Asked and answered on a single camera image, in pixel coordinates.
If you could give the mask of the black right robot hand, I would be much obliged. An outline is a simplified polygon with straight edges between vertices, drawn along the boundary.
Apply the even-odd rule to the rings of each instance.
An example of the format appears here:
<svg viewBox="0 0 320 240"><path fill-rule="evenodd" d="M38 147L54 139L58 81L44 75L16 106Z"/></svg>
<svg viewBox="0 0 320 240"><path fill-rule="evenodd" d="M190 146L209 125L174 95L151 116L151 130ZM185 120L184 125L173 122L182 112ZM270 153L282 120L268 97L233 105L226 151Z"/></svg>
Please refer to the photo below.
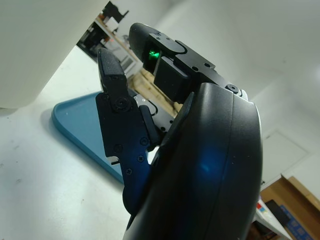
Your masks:
<svg viewBox="0 0 320 240"><path fill-rule="evenodd" d="M105 155L120 165L126 240L244 240L260 195L261 121L246 92L187 45L142 23L129 44L155 85L182 105L161 133L128 92L116 57L98 51L96 106Z"/></svg>

